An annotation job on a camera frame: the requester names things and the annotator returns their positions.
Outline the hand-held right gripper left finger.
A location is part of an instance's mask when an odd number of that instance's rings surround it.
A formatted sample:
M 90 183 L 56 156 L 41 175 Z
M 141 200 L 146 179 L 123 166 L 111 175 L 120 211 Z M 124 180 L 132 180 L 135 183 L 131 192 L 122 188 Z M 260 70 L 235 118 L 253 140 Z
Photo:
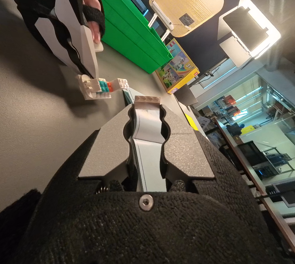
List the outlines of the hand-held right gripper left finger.
M 108 186 L 112 180 L 123 182 L 128 177 L 131 149 L 125 127 L 131 123 L 133 108 L 134 105 L 129 104 L 100 128 L 79 172 L 79 179 L 98 179 Z

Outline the white lego brick model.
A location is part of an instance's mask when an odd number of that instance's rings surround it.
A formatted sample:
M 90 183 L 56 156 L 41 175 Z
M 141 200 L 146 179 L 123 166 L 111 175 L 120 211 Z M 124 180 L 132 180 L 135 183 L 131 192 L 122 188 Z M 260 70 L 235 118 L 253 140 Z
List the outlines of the white lego brick model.
M 113 92 L 130 88 L 128 81 L 122 78 L 106 81 L 103 78 L 92 79 L 85 74 L 76 78 L 85 100 L 111 99 Z

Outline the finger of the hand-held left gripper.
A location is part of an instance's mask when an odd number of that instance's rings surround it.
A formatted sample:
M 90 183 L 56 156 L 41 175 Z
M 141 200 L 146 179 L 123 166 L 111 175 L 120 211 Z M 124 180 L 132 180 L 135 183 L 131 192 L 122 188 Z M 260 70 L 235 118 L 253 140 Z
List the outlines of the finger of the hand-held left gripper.
M 38 18 L 36 29 L 52 53 L 80 74 L 92 77 L 92 33 L 84 25 L 69 29 L 53 18 Z
M 55 0 L 54 13 L 70 34 L 70 45 L 76 52 L 74 62 L 83 74 L 92 78 L 98 75 L 98 63 L 92 32 L 83 15 L 82 0 Z

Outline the white four-stud lego brick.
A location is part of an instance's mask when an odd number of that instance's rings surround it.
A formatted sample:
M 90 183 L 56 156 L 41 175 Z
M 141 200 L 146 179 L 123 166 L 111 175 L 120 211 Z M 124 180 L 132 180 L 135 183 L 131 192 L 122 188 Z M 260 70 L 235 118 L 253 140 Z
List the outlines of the white four-stud lego brick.
M 155 110 L 160 109 L 160 97 L 136 95 L 134 99 L 136 110 Z

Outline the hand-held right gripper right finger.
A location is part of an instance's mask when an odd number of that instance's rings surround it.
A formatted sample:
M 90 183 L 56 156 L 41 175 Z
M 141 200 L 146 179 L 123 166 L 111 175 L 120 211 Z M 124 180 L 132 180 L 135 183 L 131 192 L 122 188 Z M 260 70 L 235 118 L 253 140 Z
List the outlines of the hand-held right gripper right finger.
M 166 105 L 160 105 L 161 146 L 160 174 L 165 186 L 181 180 L 185 186 L 193 181 L 213 181 L 215 175 L 203 151 L 199 131 L 194 130 L 187 120 L 181 119 Z

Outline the yellow lego set box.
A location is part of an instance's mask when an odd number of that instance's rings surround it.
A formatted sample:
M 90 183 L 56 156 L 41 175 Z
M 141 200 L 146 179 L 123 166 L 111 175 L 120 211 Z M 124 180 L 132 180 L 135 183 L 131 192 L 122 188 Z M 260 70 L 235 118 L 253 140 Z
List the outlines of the yellow lego set box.
M 198 76 L 200 71 L 175 38 L 166 47 L 173 58 L 155 72 L 165 91 L 172 95 L 194 77 Z

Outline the yellow paper sheet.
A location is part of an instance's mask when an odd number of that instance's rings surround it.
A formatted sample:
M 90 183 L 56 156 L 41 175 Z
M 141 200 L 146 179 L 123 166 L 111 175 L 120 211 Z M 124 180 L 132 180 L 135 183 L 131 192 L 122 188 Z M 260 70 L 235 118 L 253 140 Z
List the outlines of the yellow paper sheet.
M 190 124 L 190 126 L 196 130 L 196 131 L 200 131 L 201 130 L 201 126 L 197 120 L 197 118 L 195 117 L 195 115 L 188 115 L 186 114 L 186 118 L 188 120 L 188 123 Z

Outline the open instruction booklet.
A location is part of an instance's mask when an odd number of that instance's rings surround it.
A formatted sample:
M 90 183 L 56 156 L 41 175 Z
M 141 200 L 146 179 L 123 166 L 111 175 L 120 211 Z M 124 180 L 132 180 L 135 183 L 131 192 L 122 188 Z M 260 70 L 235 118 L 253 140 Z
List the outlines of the open instruction booklet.
M 133 89 L 124 89 L 128 104 L 134 105 L 136 95 L 143 95 Z M 143 192 L 166 192 L 165 179 L 160 173 L 161 148 L 165 139 L 161 134 L 160 109 L 132 110 L 133 133 L 131 142 L 133 159 L 138 171 L 138 190 Z

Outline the black light stand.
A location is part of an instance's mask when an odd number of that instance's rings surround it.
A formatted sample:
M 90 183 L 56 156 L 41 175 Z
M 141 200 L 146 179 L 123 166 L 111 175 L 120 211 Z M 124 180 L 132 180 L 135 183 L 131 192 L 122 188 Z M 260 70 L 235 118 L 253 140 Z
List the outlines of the black light stand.
M 204 72 L 201 76 L 193 80 L 191 83 L 187 83 L 188 87 L 192 87 L 194 85 L 200 84 L 202 81 L 206 81 L 212 77 L 214 77 L 214 73 L 216 70 L 219 69 L 219 67 L 225 63 L 229 57 L 225 56 L 221 61 L 219 61 L 217 64 L 215 64 L 213 67 L 209 68 L 206 72 Z

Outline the metal storage shelf rack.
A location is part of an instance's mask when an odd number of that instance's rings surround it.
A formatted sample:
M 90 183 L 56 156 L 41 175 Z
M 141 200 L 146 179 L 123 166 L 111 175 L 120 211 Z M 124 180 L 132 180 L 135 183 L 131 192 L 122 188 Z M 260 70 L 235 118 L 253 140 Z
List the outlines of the metal storage shelf rack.
M 217 106 L 219 118 L 224 118 L 227 122 L 234 122 L 234 117 L 241 112 L 236 106 L 236 100 L 231 96 L 221 96 L 213 102 Z

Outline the long wooden workbench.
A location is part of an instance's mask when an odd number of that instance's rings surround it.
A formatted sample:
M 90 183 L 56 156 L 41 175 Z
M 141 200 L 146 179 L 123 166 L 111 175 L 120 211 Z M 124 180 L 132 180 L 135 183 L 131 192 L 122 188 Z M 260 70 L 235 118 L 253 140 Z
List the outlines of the long wooden workbench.
M 265 186 L 263 185 L 262 181 L 259 179 L 259 177 L 255 173 L 253 168 L 250 166 L 249 162 L 247 161 L 247 159 L 241 152 L 240 148 L 234 141 L 233 137 L 227 131 L 226 127 L 220 121 L 218 121 L 216 117 L 213 117 L 213 120 L 216 126 L 219 128 L 228 147 L 233 151 L 234 155 L 238 158 L 238 160 L 242 164 L 245 174 L 248 176 L 249 180 L 252 181 L 257 191 L 259 192 L 261 198 L 257 197 L 257 199 L 263 203 L 264 207 L 269 212 L 272 219 L 274 220 L 279 230 L 281 231 L 291 251 L 294 253 L 295 252 L 295 235 L 293 231 L 291 230 L 290 226 L 288 225 L 286 220 L 282 217 L 279 210 L 275 207 L 274 203 L 271 201 L 271 198 L 267 197 Z

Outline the silver corrugated air duct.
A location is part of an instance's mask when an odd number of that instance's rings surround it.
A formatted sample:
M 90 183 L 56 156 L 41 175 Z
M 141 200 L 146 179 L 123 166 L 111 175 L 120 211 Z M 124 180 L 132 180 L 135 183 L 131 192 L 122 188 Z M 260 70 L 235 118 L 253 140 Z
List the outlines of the silver corrugated air duct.
M 283 37 L 270 48 L 267 55 L 266 70 L 273 72 L 286 62 L 295 64 L 295 36 Z

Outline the dark grey flat panel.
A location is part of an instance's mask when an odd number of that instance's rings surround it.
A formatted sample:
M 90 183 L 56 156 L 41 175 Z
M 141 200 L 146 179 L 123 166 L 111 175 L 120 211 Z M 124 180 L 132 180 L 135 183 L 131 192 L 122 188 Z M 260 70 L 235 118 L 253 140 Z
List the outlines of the dark grey flat panel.
M 198 101 L 187 84 L 183 85 L 180 89 L 175 91 L 175 98 L 178 102 L 188 107 L 197 104 Z

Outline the green plastic bin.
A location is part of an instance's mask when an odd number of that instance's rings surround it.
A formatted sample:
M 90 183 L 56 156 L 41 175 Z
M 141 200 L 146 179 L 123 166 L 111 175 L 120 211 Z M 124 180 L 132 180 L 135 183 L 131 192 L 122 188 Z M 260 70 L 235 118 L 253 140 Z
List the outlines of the green plastic bin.
M 106 30 L 102 40 L 149 74 L 164 64 L 146 39 L 128 23 L 115 26 L 106 20 Z
M 151 74 L 166 65 L 172 56 L 157 32 L 131 2 L 102 0 L 106 31 L 103 41 Z
M 148 26 L 147 19 L 131 0 L 102 0 L 106 31 L 105 43 L 119 43 L 129 46 L 132 53 L 145 53 L 159 65 L 170 61 L 173 56 L 154 28 Z

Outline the white studio light panel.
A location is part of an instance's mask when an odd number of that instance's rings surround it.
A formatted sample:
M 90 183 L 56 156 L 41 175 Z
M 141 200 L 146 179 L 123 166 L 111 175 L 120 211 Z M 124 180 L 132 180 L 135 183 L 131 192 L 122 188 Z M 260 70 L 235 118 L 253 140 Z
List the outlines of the white studio light panel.
M 217 40 L 228 34 L 231 36 L 220 47 L 237 68 L 260 58 L 281 38 L 252 0 L 240 0 L 238 6 L 219 17 Z

